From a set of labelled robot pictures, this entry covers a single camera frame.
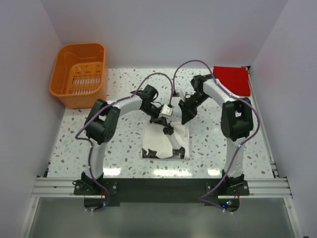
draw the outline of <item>speckled tabletop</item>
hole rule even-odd
[[[127,96],[152,72],[164,72],[170,77],[175,69],[109,69],[108,100]],[[190,80],[194,75],[207,74],[204,69],[180,70],[176,89],[193,91]],[[168,103],[170,84],[163,76],[154,76],[146,84],[159,91],[157,101]],[[172,120],[180,120],[179,98]],[[87,167],[89,144],[74,139],[83,126],[89,109],[66,109],[51,156],[48,177],[79,178]],[[198,108],[198,115],[189,122],[190,160],[141,159],[142,121],[147,117],[141,111],[120,117],[116,133],[108,143],[104,157],[104,176],[118,178],[219,178],[225,164],[226,140],[220,129],[221,108],[209,99]],[[254,128],[257,120],[254,117]],[[245,146],[243,169],[246,178],[272,178],[269,154],[260,131]]]

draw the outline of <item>orange plastic basket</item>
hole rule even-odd
[[[106,100],[106,49],[100,43],[70,44],[56,58],[50,92],[71,109]]]

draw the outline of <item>white enclosure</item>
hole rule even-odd
[[[274,159],[314,237],[316,12],[315,0],[2,0],[0,236],[18,237],[58,135],[65,107],[48,90],[58,49],[101,42],[109,68],[250,65]]]

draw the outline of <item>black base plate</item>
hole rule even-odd
[[[119,206],[121,202],[201,203],[198,198],[219,181],[219,178],[104,178],[100,183],[109,190],[111,203],[108,206]],[[101,195],[81,180],[73,184],[74,195]],[[250,195],[247,181],[239,186],[217,189],[208,200],[219,204],[219,195],[235,196],[238,191],[240,195]]]

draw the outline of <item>white napkin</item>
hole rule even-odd
[[[185,148],[184,159],[189,159],[189,129],[187,125],[182,125],[180,121],[171,122],[174,128],[174,140],[176,143]],[[173,156],[173,146],[168,138],[163,133],[164,126],[150,123],[149,119],[143,121],[142,131],[142,158],[144,153],[149,154],[149,150],[156,152],[157,159],[181,159],[179,155]]]

